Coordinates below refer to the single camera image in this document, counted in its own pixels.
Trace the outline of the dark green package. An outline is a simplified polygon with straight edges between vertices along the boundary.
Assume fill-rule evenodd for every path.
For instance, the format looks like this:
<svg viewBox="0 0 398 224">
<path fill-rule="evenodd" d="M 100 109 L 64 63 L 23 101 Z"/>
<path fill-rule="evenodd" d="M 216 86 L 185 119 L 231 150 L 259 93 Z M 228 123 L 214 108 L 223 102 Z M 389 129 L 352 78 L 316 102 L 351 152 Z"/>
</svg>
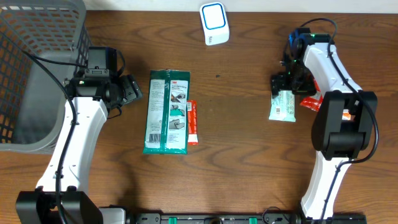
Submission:
<svg viewBox="0 0 398 224">
<path fill-rule="evenodd" d="M 144 154 L 187 153 L 190 72 L 150 72 Z"/>
</svg>

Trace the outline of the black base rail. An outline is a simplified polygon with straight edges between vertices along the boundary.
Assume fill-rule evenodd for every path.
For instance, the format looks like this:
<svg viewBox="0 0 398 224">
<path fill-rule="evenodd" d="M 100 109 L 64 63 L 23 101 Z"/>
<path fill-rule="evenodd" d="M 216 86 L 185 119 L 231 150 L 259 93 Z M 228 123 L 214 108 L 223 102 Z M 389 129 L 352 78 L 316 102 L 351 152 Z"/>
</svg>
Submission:
<svg viewBox="0 0 398 224">
<path fill-rule="evenodd" d="M 267 212 L 263 215 L 161 215 L 159 213 L 128 214 L 121 208 L 102 208 L 104 223 L 131 224 L 300 224 L 318 223 L 297 214 Z"/>
</svg>

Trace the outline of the red snack bag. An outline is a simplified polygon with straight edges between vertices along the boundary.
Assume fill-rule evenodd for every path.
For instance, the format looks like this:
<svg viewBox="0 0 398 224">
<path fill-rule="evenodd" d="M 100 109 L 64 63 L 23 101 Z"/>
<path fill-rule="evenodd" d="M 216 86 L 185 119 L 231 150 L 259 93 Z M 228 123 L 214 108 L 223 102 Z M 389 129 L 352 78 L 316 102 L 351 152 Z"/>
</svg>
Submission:
<svg viewBox="0 0 398 224">
<path fill-rule="evenodd" d="M 306 107 L 313 111 L 318 112 L 323 101 L 323 96 L 320 92 L 317 82 L 314 80 L 316 93 L 313 96 L 306 96 L 301 102 L 300 106 Z"/>
</svg>

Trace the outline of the grey plastic mesh basket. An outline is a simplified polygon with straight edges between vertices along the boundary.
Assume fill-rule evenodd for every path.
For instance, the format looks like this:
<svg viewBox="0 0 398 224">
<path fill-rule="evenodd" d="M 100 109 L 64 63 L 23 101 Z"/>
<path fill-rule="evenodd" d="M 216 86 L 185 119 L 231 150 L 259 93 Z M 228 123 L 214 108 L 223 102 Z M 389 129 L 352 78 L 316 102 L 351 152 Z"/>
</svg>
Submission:
<svg viewBox="0 0 398 224">
<path fill-rule="evenodd" d="M 1 1 L 1 150 L 51 154 L 71 79 L 92 45 L 82 0 Z"/>
</svg>

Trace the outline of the small orange white box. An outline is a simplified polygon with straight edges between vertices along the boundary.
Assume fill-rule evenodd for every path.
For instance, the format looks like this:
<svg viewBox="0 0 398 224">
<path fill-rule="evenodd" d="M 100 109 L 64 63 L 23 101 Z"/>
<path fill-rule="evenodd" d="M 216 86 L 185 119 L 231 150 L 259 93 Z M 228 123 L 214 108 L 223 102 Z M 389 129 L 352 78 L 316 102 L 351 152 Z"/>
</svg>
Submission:
<svg viewBox="0 0 398 224">
<path fill-rule="evenodd" d="M 351 119 L 351 115 L 348 112 L 343 112 L 342 120 L 349 121 Z"/>
</svg>

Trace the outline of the red stick sachet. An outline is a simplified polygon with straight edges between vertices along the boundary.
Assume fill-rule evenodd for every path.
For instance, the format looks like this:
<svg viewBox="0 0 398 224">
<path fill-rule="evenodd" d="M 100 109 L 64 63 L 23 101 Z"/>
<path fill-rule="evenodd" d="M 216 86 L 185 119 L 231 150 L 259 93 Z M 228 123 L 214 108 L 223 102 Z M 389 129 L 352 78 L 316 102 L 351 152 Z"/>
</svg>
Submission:
<svg viewBox="0 0 398 224">
<path fill-rule="evenodd" d="M 188 118 L 188 145 L 198 145 L 197 133 L 197 103 L 195 100 L 187 101 L 187 118 Z"/>
</svg>

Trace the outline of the white barcode scanner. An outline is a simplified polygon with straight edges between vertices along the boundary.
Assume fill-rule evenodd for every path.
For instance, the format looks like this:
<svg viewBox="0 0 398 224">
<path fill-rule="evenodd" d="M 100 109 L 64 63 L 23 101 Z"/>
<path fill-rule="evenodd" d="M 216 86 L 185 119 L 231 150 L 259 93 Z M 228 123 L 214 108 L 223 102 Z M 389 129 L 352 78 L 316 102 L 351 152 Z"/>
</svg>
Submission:
<svg viewBox="0 0 398 224">
<path fill-rule="evenodd" d="M 221 2 L 203 4 L 199 13 L 207 46 L 229 41 L 230 31 L 224 4 Z"/>
</svg>

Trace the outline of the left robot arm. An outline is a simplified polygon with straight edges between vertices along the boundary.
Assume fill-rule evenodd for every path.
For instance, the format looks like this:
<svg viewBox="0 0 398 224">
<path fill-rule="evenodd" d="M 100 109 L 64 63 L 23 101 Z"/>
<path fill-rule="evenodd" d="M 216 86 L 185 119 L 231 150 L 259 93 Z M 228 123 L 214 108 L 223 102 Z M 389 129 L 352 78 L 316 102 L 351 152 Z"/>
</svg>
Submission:
<svg viewBox="0 0 398 224">
<path fill-rule="evenodd" d="M 90 47 L 88 60 L 65 83 L 45 68 L 45 59 L 29 55 L 58 85 L 67 102 L 52 158 L 35 190 L 21 191 L 16 212 L 21 223 L 130 223 L 123 207 L 97 207 L 87 195 L 91 162 L 109 112 L 142 98 L 132 75 L 118 67 L 122 53 Z"/>
</svg>

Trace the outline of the light green wipes pack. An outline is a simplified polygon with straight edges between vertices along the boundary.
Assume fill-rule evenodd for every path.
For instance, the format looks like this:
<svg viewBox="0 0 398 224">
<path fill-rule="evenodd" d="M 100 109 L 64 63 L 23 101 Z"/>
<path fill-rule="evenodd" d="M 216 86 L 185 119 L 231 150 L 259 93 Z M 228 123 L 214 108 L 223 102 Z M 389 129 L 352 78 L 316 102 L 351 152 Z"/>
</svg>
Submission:
<svg viewBox="0 0 398 224">
<path fill-rule="evenodd" d="M 271 97 L 270 120 L 296 122 L 295 95 L 292 91 L 280 91 L 277 96 Z"/>
</svg>

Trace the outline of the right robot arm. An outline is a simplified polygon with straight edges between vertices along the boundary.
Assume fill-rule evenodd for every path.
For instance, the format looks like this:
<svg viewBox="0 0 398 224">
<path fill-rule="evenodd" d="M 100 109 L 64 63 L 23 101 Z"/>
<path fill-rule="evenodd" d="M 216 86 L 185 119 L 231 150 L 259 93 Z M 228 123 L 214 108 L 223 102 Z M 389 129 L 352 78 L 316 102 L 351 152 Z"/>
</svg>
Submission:
<svg viewBox="0 0 398 224">
<path fill-rule="evenodd" d="M 340 61 L 333 36 L 316 34 L 308 27 L 295 29 L 287 41 L 281 65 L 285 71 L 271 77 L 271 96 L 320 94 L 320 108 L 312 125 L 311 140 L 316 151 L 310 184 L 291 223 L 349 223 L 337 217 L 333 204 L 343 177 L 359 159 L 370 138 L 379 136 L 376 121 L 377 96 L 364 91 Z"/>
</svg>

